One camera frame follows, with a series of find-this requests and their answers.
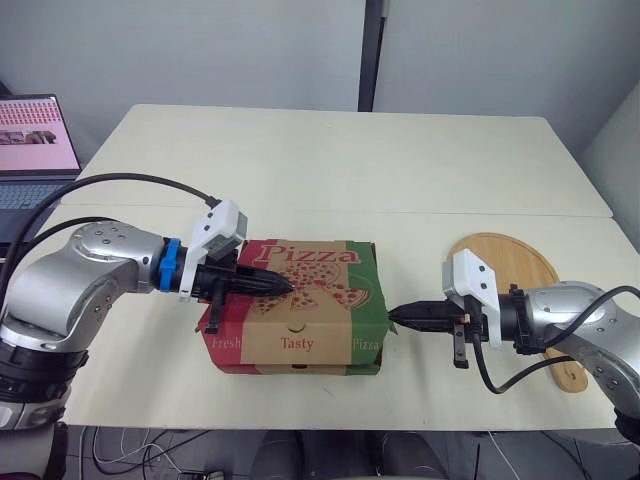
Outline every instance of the pizza illustration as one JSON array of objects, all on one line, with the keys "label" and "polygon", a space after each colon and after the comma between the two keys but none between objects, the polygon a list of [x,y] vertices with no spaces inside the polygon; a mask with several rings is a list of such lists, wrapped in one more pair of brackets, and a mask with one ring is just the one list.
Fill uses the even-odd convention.
[{"label": "pizza illustration", "polygon": [[313,291],[326,292],[346,310],[353,310],[364,304],[369,292],[362,288],[351,288],[336,280],[340,276],[340,267],[331,263],[291,262],[279,273],[283,274],[295,286],[295,290],[282,297],[257,298],[253,310],[266,314],[279,304],[289,301],[292,312],[313,310],[320,305],[313,299]]}]

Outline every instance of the table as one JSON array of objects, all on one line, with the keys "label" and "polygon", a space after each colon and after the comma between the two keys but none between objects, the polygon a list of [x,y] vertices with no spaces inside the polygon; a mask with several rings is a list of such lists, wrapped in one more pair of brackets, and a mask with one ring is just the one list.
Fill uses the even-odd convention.
[{"label": "table", "polygon": [[[249,213],[485,213],[610,217],[542,118],[133,107],[81,175],[182,181]],[[110,182],[66,204],[183,205],[181,192]]]},{"label": "table", "polygon": [[[63,205],[48,225],[106,215],[188,241],[203,207]],[[608,218],[452,215],[425,213],[297,212],[254,208],[250,238],[373,240],[387,306],[444,298],[441,262],[459,238],[478,231],[517,237],[535,246],[561,279],[604,289],[638,285],[638,255]],[[53,251],[59,234],[30,254]],[[638,304],[620,305],[639,314]],[[510,430],[603,428],[613,409],[590,379],[567,394],[548,372],[537,372],[505,395],[489,393],[476,369],[453,367],[451,337],[404,328],[385,340],[374,377],[242,376],[220,372],[194,334],[203,305],[154,292],[121,297],[90,348],[67,404],[71,424],[172,428],[336,428]],[[533,358],[505,345],[486,347],[488,368],[502,382]]]}]

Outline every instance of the white wall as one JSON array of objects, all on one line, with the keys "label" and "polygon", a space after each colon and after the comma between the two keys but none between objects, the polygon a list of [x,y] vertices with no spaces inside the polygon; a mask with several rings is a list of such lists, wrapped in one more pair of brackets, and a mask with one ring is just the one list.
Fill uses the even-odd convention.
[{"label": "white wall", "polygon": [[579,158],[640,252],[640,83]]},{"label": "white wall", "polygon": [[543,116],[577,156],[639,74],[638,0],[390,0],[374,110]]},{"label": "white wall", "polygon": [[57,93],[87,161],[136,103],[356,110],[363,20],[364,0],[3,0],[0,80]]}]

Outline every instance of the wooden pizza board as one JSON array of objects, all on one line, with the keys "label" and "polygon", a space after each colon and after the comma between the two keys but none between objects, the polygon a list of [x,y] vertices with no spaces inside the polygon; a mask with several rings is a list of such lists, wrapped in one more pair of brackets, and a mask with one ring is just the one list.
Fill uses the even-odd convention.
[{"label": "wooden pizza board", "polygon": [[[499,233],[474,233],[458,241],[449,251],[449,258],[468,248],[496,272],[498,293],[507,293],[512,283],[522,289],[546,287],[559,281],[551,264],[534,248],[515,238]],[[550,348],[545,358],[563,353]],[[578,363],[557,363],[549,367],[558,388],[577,393],[587,388],[587,375]]]}]

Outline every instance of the pizza box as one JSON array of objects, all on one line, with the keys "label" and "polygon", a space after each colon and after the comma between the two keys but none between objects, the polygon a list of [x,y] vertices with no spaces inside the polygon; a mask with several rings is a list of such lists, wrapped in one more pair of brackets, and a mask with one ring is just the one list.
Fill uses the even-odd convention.
[{"label": "pizza box", "polygon": [[373,375],[391,322],[369,242],[251,240],[238,263],[267,268],[296,286],[283,297],[229,295],[217,334],[204,333],[227,373]]}]

